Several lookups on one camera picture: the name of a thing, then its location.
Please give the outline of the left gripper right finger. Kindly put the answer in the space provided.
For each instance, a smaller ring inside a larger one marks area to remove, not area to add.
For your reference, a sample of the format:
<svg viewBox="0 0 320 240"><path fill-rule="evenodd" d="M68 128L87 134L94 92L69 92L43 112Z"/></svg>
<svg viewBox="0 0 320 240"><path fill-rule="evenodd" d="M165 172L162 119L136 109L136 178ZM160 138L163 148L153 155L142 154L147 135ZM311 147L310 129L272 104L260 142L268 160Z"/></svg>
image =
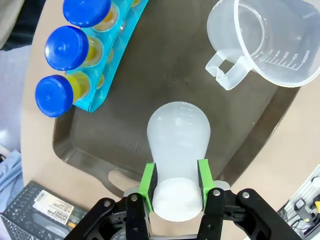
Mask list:
<svg viewBox="0 0 320 240"><path fill-rule="evenodd" d="M223 221L232 221L251 240L299 240L300 236L253 189L234 194L214 184L207 159L197 161L203 216L198 240L219 240Z"/></svg>

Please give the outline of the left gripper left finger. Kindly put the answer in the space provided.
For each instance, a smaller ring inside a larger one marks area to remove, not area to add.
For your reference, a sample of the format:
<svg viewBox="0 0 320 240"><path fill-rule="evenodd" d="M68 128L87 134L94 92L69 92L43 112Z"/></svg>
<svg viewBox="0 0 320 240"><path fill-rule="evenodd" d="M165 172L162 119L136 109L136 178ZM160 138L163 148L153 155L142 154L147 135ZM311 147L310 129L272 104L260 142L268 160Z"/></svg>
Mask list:
<svg viewBox="0 0 320 240"><path fill-rule="evenodd" d="M124 230L127 240L148 240L148 224L154 191L158 183L157 165L145 166L137 192L116 202L100 199L65 237L66 240L111 240Z"/></svg>

